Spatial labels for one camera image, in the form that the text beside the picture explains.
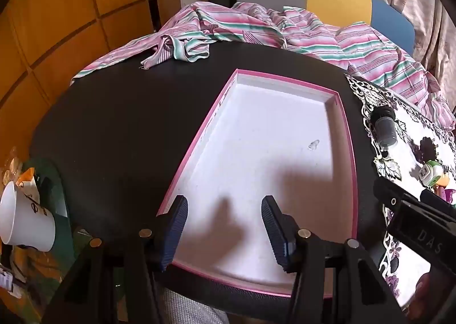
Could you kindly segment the person's right hand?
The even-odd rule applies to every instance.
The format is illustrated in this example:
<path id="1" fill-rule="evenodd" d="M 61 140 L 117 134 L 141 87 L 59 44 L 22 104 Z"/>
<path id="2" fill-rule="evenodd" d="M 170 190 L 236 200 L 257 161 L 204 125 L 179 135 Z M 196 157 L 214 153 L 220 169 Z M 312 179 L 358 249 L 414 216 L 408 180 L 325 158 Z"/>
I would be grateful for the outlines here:
<path id="1" fill-rule="evenodd" d="M 410 300 L 406 314 L 409 323 L 417 323 L 431 311 L 431 278 L 432 275 L 428 272 L 421 276 L 416 285 L 415 294 Z"/>

